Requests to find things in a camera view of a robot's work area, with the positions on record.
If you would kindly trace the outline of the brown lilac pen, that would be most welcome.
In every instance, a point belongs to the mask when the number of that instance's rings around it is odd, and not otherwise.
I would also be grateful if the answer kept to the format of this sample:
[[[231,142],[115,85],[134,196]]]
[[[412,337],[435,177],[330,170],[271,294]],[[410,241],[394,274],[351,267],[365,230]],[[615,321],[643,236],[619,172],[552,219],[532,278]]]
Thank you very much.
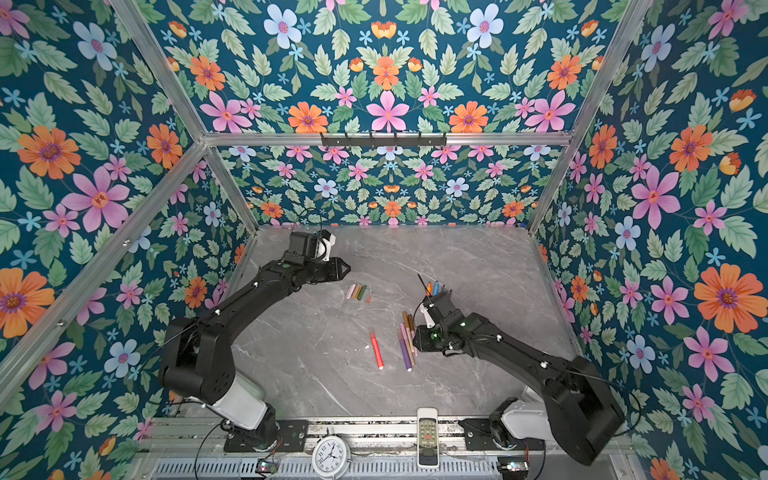
[[[412,314],[407,315],[408,331],[411,339],[411,344],[416,345],[416,325]]]

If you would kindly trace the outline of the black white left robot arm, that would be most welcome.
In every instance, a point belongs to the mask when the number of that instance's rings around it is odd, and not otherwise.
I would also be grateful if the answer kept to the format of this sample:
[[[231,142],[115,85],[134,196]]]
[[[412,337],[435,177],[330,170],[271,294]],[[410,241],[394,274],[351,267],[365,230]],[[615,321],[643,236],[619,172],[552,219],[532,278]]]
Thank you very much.
[[[351,267],[331,255],[335,243],[325,229],[293,232],[283,256],[261,266],[246,286],[195,318],[173,319],[159,367],[162,386],[202,402],[241,430],[264,428],[270,406],[237,372],[232,346],[261,314],[303,286],[344,279]]]

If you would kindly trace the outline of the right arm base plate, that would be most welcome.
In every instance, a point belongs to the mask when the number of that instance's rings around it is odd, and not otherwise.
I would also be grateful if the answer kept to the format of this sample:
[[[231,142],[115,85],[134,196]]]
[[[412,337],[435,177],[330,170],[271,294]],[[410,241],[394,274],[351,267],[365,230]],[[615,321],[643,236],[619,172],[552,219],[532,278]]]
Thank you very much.
[[[499,422],[488,418],[465,418],[458,421],[463,430],[465,447],[469,451],[544,451],[545,442],[540,439],[518,439],[503,429]]]

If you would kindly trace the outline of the beige capybara pen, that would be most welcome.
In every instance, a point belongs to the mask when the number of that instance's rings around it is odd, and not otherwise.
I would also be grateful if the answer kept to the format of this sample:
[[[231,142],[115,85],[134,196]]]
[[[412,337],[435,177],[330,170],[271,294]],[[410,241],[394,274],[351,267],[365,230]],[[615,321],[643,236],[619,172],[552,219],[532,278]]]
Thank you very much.
[[[412,317],[411,314],[408,314],[407,312],[403,313],[403,317],[404,317],[404,324],[405,324],[405,330],[406,330],[406,336],[407,336],[406,342],[407,342],[407,344],[409,346],[409,349],[410,349],[410,355],[413,358],[417,358],[418,357],[418,352],[416,350],[416,347],[413,344],[413,338],[414,338],[414,333],[415,333],[413,317]]]

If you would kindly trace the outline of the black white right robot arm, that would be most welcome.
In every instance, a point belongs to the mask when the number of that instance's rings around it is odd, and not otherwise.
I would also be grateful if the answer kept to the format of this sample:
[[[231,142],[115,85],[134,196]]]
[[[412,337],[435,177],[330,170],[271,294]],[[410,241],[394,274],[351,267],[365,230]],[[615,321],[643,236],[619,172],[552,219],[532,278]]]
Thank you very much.
[[[526,387],[490,414],[483,433],[503,449],[523,440],[550,441],[576,462],[594,463],[626,420],[610,383],[581,356],[550,355],[480,314],[462,313],[451,295],[446,290],[423,298],[417,311],[426,323],[416,328],[416,349],[489,362]]]

